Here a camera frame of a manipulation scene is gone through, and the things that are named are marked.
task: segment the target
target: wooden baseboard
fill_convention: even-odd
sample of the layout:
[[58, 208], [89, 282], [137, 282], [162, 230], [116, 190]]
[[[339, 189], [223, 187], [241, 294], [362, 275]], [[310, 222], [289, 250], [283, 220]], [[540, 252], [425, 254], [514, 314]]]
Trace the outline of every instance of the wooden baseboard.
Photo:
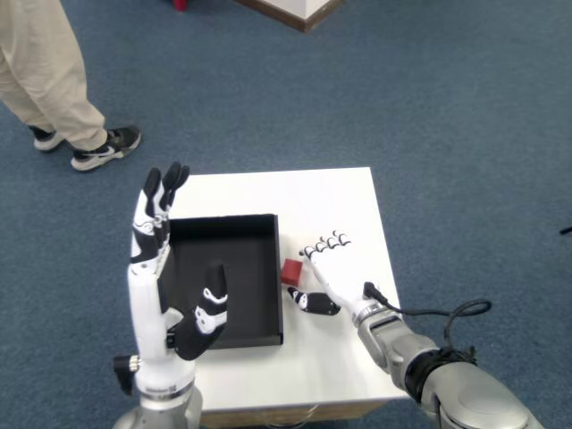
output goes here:
[[236, 0], [240, 4], [254, 9], [270, 18], [280, 21], [283, 24], [302, 31], [303, 33], [308, 33], [311, 29], [315, 28], [320, 22], [324, 20], [335, 8], [337, 8], [343, 0], [330, 0], [320, 9], [315, 11], [307, 19], [300, 18], [292, 13], [288, 13], [279, 9], [277, 7], [268, 4], [263, 0]]
[[258, 408], [245, 411], [203, 413], [200, 424], [208, 429], [254, 425], [292, 425], [300, 422], [360, 418], [384, 402], [326, 404], [319, 407]]

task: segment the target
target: gray carpet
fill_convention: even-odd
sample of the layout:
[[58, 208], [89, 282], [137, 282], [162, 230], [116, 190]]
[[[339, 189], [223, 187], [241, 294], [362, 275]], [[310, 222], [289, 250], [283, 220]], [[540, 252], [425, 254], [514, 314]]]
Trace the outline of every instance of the gray carpet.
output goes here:
[[[548, 427], [570, 426], [572, 3], [346, 1], [308, 36], [231, 1], [64, 0], [132, 156], [80, 174], [0, 107], [0, 428], [105, 428], [133, 400], [125, 282], [147, 169], [371, 165], [404, 306], [494, 301], [454, 339]], [[440, 339], [442, 320], [411, 325]], [[408, 401], [308, 427], [431, 427]]]

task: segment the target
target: black cable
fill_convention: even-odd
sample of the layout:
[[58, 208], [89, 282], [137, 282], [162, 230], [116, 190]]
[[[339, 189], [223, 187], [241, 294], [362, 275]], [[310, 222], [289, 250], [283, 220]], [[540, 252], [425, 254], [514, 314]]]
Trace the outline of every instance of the black cable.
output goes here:
[[467, 317], [470, 315], [481, 315], [486, 313], [492, 308], [492, 302], [488, 299], [474, 299], [472, 301], [467, 301], [455, 308], [453, 311], [435, 310], [435, 309], [420, 309], [411, 310], [404, 308], [397, 308], [390, 304], [388, 299], [374, 286], [371, 282], [366, 282], [364, 284], [364, 295], [368, 298], [373, 298], [379, 301], [382, 305], [386, 306], [390, 310], [395, 311], [401, 315], [444, 315], [447, 317], [445, 325], [443, 326], [443, 338], [447, 343], [447, 347], [453, 349], [453, 342], [450, 338], [450, 329], [453, 322], [457, 317]]

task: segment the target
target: sneaker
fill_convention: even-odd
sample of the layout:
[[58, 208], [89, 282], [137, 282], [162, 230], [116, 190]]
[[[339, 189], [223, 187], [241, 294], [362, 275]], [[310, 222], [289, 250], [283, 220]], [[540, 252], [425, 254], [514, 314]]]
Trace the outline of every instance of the sneaker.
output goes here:
[[56, 131], [45, 132], [38, 127], [28, 127], [34, 133], [34, 147], [42, 152], [54, 150], [65, 139]]
[[127, 156], [137, 148], [140, 141], [141, 131], [135, 127], [109, 130], [103, 146], [94, 150], [74, 149], [71, 166], [80, 172], [93, 170], [112, 159]]

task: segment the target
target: silver metal joint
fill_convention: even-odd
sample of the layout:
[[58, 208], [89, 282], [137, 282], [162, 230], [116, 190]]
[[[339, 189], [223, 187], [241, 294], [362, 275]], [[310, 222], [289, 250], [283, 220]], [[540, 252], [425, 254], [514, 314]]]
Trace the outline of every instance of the silver metal joint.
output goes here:
[[382, 306], [379, 302], [375, 302], [371, 306], [366, 307], [359, 313], [357, 313], [357, 315], [355, 315], [352, 318], [351, 322], [354, 324], [355, 327], [358, 328], [361, 325], [361, 323], [368, 317], [376, 315], [377, 313], [381, 313], [384, 310], [386, 310], [384, 306]]
[[166, 400], [174, 400], [175, 398], [179, 398], [180, 396], [187, 393], [194, 385], [194, 382], [187, 384], [185, 387], [178, 391], [157, 391], [157, 392], [150, 392], [150, 391], [140, 391], [142, 397], [147, 398], [148, 400], [157, 400], [157, 401], [166, 401]]

